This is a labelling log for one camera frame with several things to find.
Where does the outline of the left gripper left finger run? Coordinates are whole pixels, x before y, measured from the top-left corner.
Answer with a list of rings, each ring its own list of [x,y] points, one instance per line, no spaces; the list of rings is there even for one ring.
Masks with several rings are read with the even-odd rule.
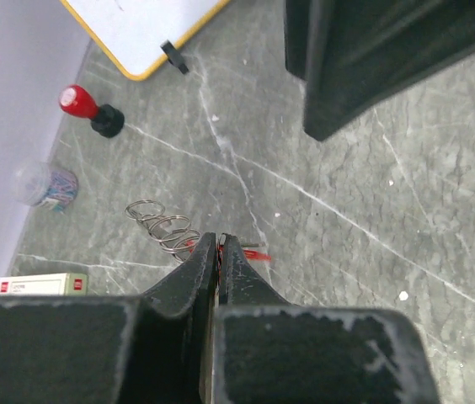
[[[136,295],[0,295],[0,403],[207,403],[216,238]]]

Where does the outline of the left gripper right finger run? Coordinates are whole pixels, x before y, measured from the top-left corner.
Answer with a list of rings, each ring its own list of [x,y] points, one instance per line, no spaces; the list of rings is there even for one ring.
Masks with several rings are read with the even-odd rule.
[[[419,333],[401,312],[293,305],[234,236],[225,239],[220,275],[214,402],[437,402]]]

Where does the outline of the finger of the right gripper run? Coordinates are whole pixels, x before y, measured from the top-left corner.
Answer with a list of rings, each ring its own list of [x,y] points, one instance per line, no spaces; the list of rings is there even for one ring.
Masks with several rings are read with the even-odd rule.
[[[326,141],[382,100],[475,53],[475,1],[287,1],[286,70]]]

